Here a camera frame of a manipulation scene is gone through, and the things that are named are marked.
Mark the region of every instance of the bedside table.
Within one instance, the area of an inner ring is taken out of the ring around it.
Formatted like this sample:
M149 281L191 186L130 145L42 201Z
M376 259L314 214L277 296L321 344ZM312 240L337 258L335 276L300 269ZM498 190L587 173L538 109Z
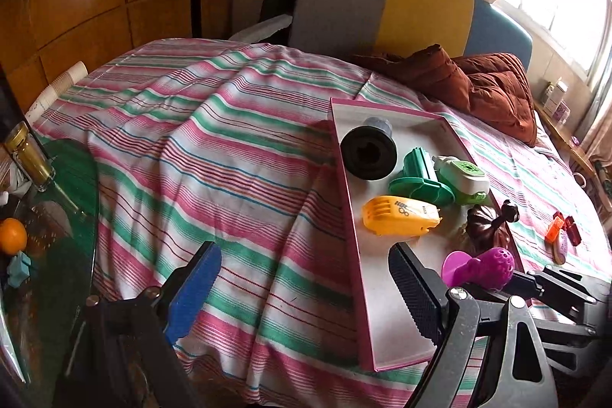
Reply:
M534 102L534 108L538 115L540 115L540 119L544 126L550 131L550 140L555 144L555 147L567 151L570 154L571 160L577 163L590 178L597 179L597 172L584 150L571 141L571 133L563 127L563 125L555 123L555 121L544 112L544 106L539 102Z

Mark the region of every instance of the metal screw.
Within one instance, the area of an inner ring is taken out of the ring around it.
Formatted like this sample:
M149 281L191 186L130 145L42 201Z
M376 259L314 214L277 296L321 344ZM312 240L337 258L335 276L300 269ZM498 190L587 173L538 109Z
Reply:
M525 300L520 296L512 296L510 297L510 304L514 307L523 307L525 305Z
M91 296L87 296L87 299L85 300L85 306L96 306L96 304L98 304L99 302L100 298L95 294L92 294Z
M467 292L462 288L452 288L450 291L451 296L455 299L462 300L467 297Z
M145 289L145 296L149 299L157 299L161 294L161 289L157 286L151 286L150 288Z

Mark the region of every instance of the orange plastic object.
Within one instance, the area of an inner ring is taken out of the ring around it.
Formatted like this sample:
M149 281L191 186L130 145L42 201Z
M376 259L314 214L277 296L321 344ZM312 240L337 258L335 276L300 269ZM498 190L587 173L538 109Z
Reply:
M9 256L23 251L28 243L28 233L19 220L7 218L0 223L0 249Z
M563 224L565 221L559 216L555 216L553 222L549 225L549 229L544 236L544 242L546 244L554 245L557 237L559 237L559 232L563 228Z
M378 236L422 236L442 220L433 204L396 195L370 199L361 214L365 228Z

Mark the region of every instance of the white tray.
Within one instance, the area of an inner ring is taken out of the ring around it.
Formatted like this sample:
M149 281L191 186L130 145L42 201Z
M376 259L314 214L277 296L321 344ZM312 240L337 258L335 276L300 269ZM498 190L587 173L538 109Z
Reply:
M393 127L397 164L389 176L366 181L345 171L340 143L353 128L369 117L387 119ZM389 194L389 181L402 171L403 159L420 146L431 155L456 156L472 161L451 125L438 115L371 102L332 98L330 122L336 141L337 172L343 199L347 248L351 266L354 306L363 369L383 371L427 361L435 347L418 332L414 320L389 273L388 255L401 236L376 236L362 222L363 204ZM489 203L498 204L489 196ZM440 210L440 225L420 238L408 239L423 266L440 273L446 256L458 249L457 232L466 221L469 206L451 205Z

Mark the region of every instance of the pink and green striped sheet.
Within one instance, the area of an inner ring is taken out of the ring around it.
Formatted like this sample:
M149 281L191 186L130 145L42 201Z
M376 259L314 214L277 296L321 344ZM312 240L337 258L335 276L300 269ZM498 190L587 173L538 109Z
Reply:
M331 97L441 114L497 200L518 203L512 232L525 270L552 263L543 238L559 209L584 240L566 267L610 279L597 214L547 140L528 148L386 77L296 49L151 42L73 86L36 128L79 140L98 162L96 282L109 297L163 283L204 240L220 245L219 277L176 348L195 382L213 379L251 403L402 407L420 378L424 365L357 367ZM457 406L482 354L476 345Z

